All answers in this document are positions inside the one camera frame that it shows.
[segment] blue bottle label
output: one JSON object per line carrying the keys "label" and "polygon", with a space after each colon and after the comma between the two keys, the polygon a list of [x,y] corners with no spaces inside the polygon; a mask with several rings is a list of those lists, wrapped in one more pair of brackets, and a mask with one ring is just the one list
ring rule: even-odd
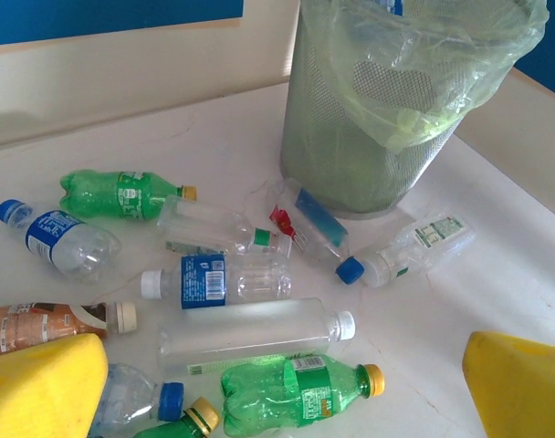
{"label": "blue bottle label", "polygon": [[346,228],[305,189],[299,191],[296,206],[333,245],[337,248],[342,245],[348,233]]}
{"label": "blue bottle label", "polygon": [[60,238],[73,226],[83,224],[76,217],[60,210],[39,216],[26,232],[26,247],[54,265],[52,250]]}
{"label": "blue bottle label", "polygon": [[225,256],[187,255],[182,258],[180,302],[182,308],[224,306]]}

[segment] bottle neck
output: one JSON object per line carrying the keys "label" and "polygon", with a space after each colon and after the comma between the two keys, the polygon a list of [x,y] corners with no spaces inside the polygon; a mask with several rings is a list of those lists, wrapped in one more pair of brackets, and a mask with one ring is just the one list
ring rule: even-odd
{"label": "bottle neck", "polygon": [[117,314],[117,304],[108,303],[105,305],[105,319],[107,322],[107,331],[110,333],[119,333],[120,325]]}
{"label": "bottle neck", "polygon": [[342,335],[342,326],[336,313],[330,314],[329,319],[330,342],[339,342]]}
{"label": "bottle neck", "polygon": [[367,370],[362,365],[359,365],[354,372],[359,394],[365,399],[368,399],[371,397],[371,381],[369,380]]}

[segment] clear plastic bottle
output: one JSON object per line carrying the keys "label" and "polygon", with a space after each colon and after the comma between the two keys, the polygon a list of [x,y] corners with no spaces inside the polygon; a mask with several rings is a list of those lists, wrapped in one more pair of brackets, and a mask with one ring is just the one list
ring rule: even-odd
{"label": "clear plastic bottle", "polygon": [[219,372],[325,353],[354,332],[350,312],[329,312],[317,298],[198,308],[161,327],[159,362],[166,372]]}
{"label": "clear plastic bottle", "polygon": [[289,298],[289,261],[282,255],[186,255],[172,272],[145,271],[141,296],[180,308],[206,308]]}
{"label": "clear plastic bottle", "polygon": [[267,189],[269,218],[315,265],[334,271],[349,256],[348,232],[292,178]]}
{"label": "clear plastic bottle", "polygon": [[292,247],[291,238],[255,228],[241,213],[179,196],[166,198],[158,228],[167,249],[185,254],[262,252],[289,257]]}
{"label": "clear plastic bottle", "polygon": [[439,215],[406,226],[384,249],[363,248],[341,264],[337,274],[347,285],[360,278],[369,287],[381,287],[443,263],[474,238],[474,230],[459,216]]}
{"label": "clear plastic bottle", "polygon": [[120,241],[109,231],[44,204],[8,199],[0,204],[0,221],[12,237],[26,242],[31,253],[78,280],[97,281],[121,250]]}
{"label": "clear plastic bottle", "polygon": [[349,367],[319,355],[223,373],[225,433],[257,436],[276,427],[302,427],[344,412],[360,397],[381,395],[385,380],[376,365]]}
{"label": "clear plastic bottle", "polygon": [[133,435],[133,438],[206,438],[216,429],[219,413],[204,397],[196,399],[179,422],[169,422]]}
{"label": "clear plastic bottle", "polygon": [[150,420],[177,422],[183,400],[181,383],[157,384],[129,365],[110,364],[89,437],[131,436]]}

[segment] empty water bottle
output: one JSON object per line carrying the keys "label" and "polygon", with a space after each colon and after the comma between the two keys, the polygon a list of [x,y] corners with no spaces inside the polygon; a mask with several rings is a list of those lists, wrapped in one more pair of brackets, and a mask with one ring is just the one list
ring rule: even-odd
{"label": "empty water bottle", "polygon": [[181,308],[289,298],[288,260],[279,254],[187,255],[172,272],[145,271],[141,295]]}
{"label": "empty water bottle", "polygon": [[330,312],[317,298],[197,308],[162,325],[159,361],[166,372],[205,374],[325,353],[354,333],[350,312]]}
{"label": "empty water bottle", "polygon": [[296,180],[267,190],[269,218],[311,263],[334,270],[349,256],[348,232]]}
{"label": "empty water bottle", "polygon": [[97,281],[121,250],[112,233],[44,204],[8,199],[0,204],[0,221],[31,253],[75,279]]}
{"label": "empty water bottle", "polygon": [[337,269],[347,285],[359,278],[381,287],[405,274],[416,274],[457,255],[475,238],[473,229],[458,216],[437,216],[406,226],[384,249],[367,246]]}
{"label": "empty water bottle", "polygon": [[182,414],[183,399],[181,383],[156,384],[129,365],[110,364],[89,436],[129,437],[150,420],[177,422]]}
{"label": "empty water bottle", "polygon": [[168,196],[158,219],[166,248],[185,254],[245,252],[289,257],[292,239],[255,228],[244,214]]}

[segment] blue wall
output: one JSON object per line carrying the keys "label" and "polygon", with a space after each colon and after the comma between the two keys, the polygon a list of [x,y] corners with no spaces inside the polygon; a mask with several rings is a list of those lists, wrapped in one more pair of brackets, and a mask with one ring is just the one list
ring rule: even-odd
{"label": "blue wall", "polygon": [[244,0],[0,0],[0,44],[236,18]]}
{"label": "blue wall", "polygon": [[548,0],[548,9],[550,21],[545,27],[545,37],[516,67],[555,92],[555,0]]}

